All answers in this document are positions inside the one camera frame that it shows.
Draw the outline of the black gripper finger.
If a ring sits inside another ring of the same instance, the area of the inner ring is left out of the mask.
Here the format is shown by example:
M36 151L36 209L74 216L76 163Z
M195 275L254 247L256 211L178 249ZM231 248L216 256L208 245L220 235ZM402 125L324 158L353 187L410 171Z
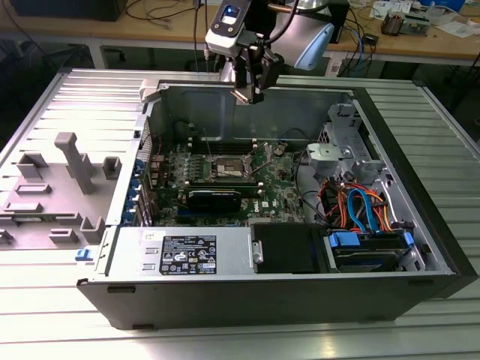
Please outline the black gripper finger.
M251 90L250 54L248 49L241 49L233 61L235 73L234 92L247 94Z
M272 52L269 46L264 43L250 46L251 104L264 100L263 92L276 84L283 66L283 56Z

